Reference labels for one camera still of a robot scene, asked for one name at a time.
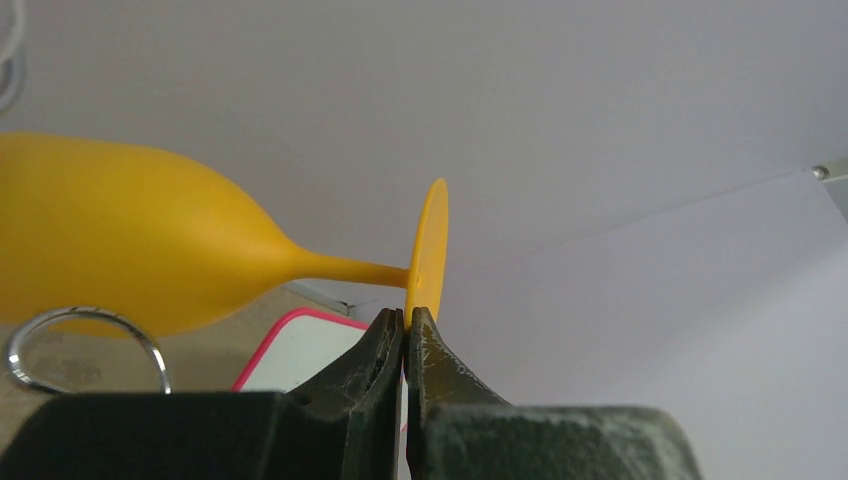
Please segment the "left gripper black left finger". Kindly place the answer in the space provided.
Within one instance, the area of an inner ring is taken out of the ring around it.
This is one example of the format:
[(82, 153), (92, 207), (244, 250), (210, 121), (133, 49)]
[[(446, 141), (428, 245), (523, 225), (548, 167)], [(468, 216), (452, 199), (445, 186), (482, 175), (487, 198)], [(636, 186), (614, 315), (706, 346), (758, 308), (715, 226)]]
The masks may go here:
[(403, 314), (280, 392), (63, 394), (22, 425), (5, 479), (392, 479)]

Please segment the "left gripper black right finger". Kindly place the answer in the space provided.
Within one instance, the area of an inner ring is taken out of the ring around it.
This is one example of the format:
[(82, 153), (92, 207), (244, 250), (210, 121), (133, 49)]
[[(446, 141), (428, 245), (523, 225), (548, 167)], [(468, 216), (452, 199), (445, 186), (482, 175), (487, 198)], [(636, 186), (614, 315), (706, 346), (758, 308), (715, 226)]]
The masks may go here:
[(699, 479), (666, 412), (642, 406), (515, 406), (444, 343), (426, 308), (408, 328), (406, 457), (414, 479)]

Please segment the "orange plastic wine glass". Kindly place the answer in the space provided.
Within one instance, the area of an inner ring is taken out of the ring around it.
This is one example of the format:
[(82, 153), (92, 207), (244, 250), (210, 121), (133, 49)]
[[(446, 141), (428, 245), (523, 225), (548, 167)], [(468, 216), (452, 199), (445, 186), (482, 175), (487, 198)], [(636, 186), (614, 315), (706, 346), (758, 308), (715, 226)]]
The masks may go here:
[(211, 325), (291, 281), (402, 288), (440, 306), (449, 234), (430, 187), (408, 267), (311, 252), (237, 184), (152, 147), (32, 132), (1, 136), (1, 320), (99, 307), (162, 337)]

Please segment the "clear tumbler glass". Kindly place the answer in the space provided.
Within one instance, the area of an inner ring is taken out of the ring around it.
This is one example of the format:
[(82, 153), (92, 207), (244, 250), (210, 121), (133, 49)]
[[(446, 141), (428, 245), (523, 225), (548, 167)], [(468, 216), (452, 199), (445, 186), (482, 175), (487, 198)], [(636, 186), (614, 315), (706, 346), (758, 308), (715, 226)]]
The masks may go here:
[(8, 14), (6, 37), (1, 40), (1, 113), (16, 103), (24, 90), (26, 55), (24, 40), (28, 17), (26, 2), (2, 1)]

